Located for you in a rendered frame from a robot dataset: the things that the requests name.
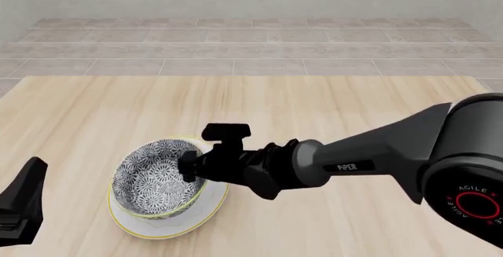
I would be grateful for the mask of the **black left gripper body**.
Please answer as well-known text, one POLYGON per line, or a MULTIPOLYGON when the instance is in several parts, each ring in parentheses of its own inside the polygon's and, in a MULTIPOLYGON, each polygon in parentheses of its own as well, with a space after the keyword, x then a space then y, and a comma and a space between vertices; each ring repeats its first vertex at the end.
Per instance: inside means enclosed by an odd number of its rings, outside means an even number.
POLYGON ((23 213, 0 209, 0 244, 32 244, 42 221, 40 209, 23 213))

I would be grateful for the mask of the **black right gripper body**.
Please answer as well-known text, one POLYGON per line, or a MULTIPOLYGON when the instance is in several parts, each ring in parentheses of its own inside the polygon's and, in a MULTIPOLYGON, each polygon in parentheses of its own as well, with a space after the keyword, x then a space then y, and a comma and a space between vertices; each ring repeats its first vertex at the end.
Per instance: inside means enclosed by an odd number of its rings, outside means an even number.
POLYGON ((204 154, 197 151, 184 152, 182 157, 178 159, 178 171, 185 182, 195 182, 197 179, 205 179, 199 174, 200 166, 204 154))

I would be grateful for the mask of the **black white patterned bowl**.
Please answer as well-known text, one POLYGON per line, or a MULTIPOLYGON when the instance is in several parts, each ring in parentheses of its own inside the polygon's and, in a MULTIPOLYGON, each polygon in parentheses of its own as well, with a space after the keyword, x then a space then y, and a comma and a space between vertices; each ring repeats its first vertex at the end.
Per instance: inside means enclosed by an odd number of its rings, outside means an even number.
POLYGON ((195 204, 207 181, 184 181, 178 160, 185 152, 200 156, 209 150, 211 146, 198 138, 165 138, 141 145, 114 171, 111 194, 115 203, 125 213, 149 220, 182 214, 195 204))

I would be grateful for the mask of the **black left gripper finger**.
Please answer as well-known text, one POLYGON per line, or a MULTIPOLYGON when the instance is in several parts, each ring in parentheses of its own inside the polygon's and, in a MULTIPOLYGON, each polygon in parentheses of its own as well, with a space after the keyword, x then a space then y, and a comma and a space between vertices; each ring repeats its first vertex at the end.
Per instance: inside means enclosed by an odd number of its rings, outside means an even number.
POLYGON ((44 182, 48 164, 39 157, 32 157, 20 169, 17 176, 0 193, 0 211, 25 211, 44 182))

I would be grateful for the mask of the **white plate with yellow rim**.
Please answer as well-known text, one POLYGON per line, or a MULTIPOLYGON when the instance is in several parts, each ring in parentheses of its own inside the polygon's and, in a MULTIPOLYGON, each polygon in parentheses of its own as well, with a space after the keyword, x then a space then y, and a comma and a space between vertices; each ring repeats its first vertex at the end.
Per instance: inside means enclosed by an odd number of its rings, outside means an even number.
POLYGON ((178 237, 202 226, 218 211, 225 201, 229 192, 229 184, 206 181, 207 184, 203 192, 192 207, 178 216, 163 220, 137 218, 119 209, 111 194, 110 181, 107 197, 108 210, 117 226, 130 235, 148 240, 178 237))

